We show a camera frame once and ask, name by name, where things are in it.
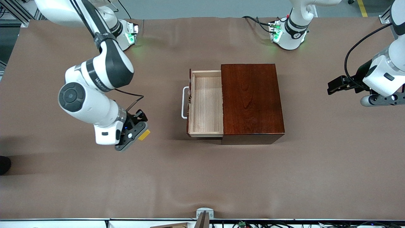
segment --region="wooden box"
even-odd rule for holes
[[[225,64],[220,71],[190,69],[190,137],[220,137],[222,144],[272,144],[284,133],[275,64]]]

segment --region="black cable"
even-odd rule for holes
[[[135,101],[126,109],[127,112],[128,112],[136,103],[138,103],[138,101],[140,101],[142,98],[144,98],[143,95],[134,94],[134,93],[130,93],[130,92],[125,92],[125,91],[122,91],[122,90],[119,90],[119,89],[114,89],[114,90],[116,90],[116,91],[118,91],[118,92],[121,92],[121,93],[128,94],[128,95],[132,95],[132,96],[139,97],[137,100],[135,100]]]
[[[119,4],[122,6],[122,8],[125,10],[125,12],[128,14],[129,19],[132,19],[131,15],[129,15],[128,11],[126,10],[126,8],[122,5],[122,3],[120,2],[120,0],[118,0]]]
[[[256,23],[259,23],[259,24],[262,24],[262,25],[269,25],[269,24],[266,24],[266,23],[263,23],[263,22],[260,22],[259,21],[259,19],[254,19],[253,17],[250,17],[250,16],[244,16],[244,17],[242,17],[242,18],[248,18],[248,19],[251,19],[252,21],[254,21],[254,22],[256,22]]]
[[[245,222],[247,228],[253,228],[248,222]]]
[[[76,13],[79,15],[80,19],[83,21],[84,25],[86,26],[86,28],[89,30],[90,34],[93,36],[94,38],[94,33],[93,31],[90,29],[89,24],[87,23],[86,19],[84,18],[83,12],[81,11],[79,5],[77,4],[76,0],[69,0],[70,3],[72,4],[73,8],[75,9]]]
[[[264,31],[266,31],[266,32],[268,32],[268,33],[271,33],[271,34],[276,34],[276,32],[271,32],[271,31],[265,29],[261,23],[259,23],[259,25],[260,25],[260,27],[262,27],[262,29],[263,29]]]
[[[260,25],[260,27],[262,27],[262,29],[263,29],[264,31],[266,31],[266,32],[268,32],[268,33],[271,33],[271,34],[276,34],[275,32],[272,32],[272,31],[269,31],[269,30],[265,29],[265,28],[263,27],[263,25],[268,26],[269,24],[268,24],[268,23],[266,24],[266,23],[263,23],[263,22],[259,21],[259,18],[258,18],[258,17],[256,17],[256,19],[254,19],[253,17],[250,17],[250,16],[244,16],[244,17],[242,17],[242,18],[251,19],[252,21],[258,23],[258,24]]]
[[[285,222],[272,221],[271,223],[272,223],[272,224],[279,224],[279,225],[282,225],[282,226],[287,226],[288,228],[294,228],[294,227],[292,227],[292,226],[286,224]]]
[[[386,24],[386,25],[384,25],[384,26],[382,26],[382,27],[380,27],[380,28],[378,28],[378,29],[372,31],[372,32],[371,32],[370,34],[368,34],[367,36],[363,37],[360,41],[358,41],[358,42],[348,51],[348,53],[347,53],[347,55],[346,55],[346,58],[345,58],[345,65],[344,65],[346,76],[349,78],[349,80],[350,80],[353,84],[355,84],[356,86],[362,88],[363,90],[367,90],[367,88],[365,88],[363,85],[360,85],[359,83],[355,82],[355,81],[350,77],[349,72],[347,71],[347,59],[349,58],[349,55],[350,55],[350,53],[353,51],[353,49],[355,49],[361,42],[363,42],[365,39],[369,38],[371,35],[373,35],[373,34],[379,32],[379,31],[385,29],[386,27],[389,27],[390,25],[392,25],[392,23]]]
[[[111,1],[110,1],[110,0],[107,0],[107,1],[108,1],[108,2],[109,2],[111,5],[113,5],[113,6],[114,6],[114,8],[117,10],[117,11],[114,11],[114,10],[113,10],[113,12],[115,12],[115,13],[116,13],[116,12],[119,12],[119,9],[118,9],[118,8],[117,8],[117,7],[116,7],[116,6],[115,6],[113,3],[111,3]]]
[[[0,18],[2,18],[5,13],[6,13],[6,9],[3,8],[3,6],[0,6]]]
[[[270,226],[266,226],[266,227],[270,228],[270,227],[272,227],[272,226],[276,226],[276,227],[278,227],[278,228],[284,228],[284,227],[279,226],[279,225],[277,225],[277,224],[270,224]]]
[[[362,223],[360,225],[356,225],[356,226],[351,226],[351,225],[348,225],[348,224],[337,225],[337,224],[333,224],[333,223],[325,223],[325,225],[327,225],[327,226],[324,226],[324,228],[357,228],[359,226],[363,226],[363,225],[366,225],[368,223],[371,223],[373,225],[378,225],[378,226],[384,226],[385,228],[390,228],[390,226],[388,226],[386,224],[383,224],[383,223],[380,223],[380,222],[374,222],[374,221],[367,221],[367,222],[364,222],[364,223]]]
[[[260,228],[258,224],[256,223],[252,223],[253,225],[255,225],[257,228]]]

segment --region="brown paper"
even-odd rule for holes
[[[126,152],[96,145],[93,126],[58,105],[66,69],[98,55],[85,28],[50,21],[22,28],[0,82],[1,218],[403,219],[405,106],[365,108],[366,92],[327,95],[347,51],[378,18],[315,18],[293,51],[236,18],[137,21],[122,88],[145,95],[151,133]],[[350,73],[393,41],[385,29],[349,58]],[[189,69],[276,63],[286,134],[272,145],[225,146],[185,133],[181,90]],[[123,107],[135,97],[107,93]]]

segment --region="white metal handle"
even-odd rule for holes
[[[187,120],[187,117],[184,116],[184,99],[185,99],[184,94],[185,94],[185,89],[188,89],[188,86],[185,86],[183,88],[183,98],[181,99],[181,117],[183,119]]]

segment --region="gray floor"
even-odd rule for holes
[[[363,0],[369,17],[378,16],[387,9],[394,0]],[[132,18],[135,19],[174,19],[181,17],[282,17],[291,10],[288,0],[121,0]],[[116,13],[120,19],[128,18],[122,6]],[[361,17],[356,2],[349,5],[342,0],[337,6],[317,7],[319,17]],[[0,60],[8,62],[19,28],[0,28]]]

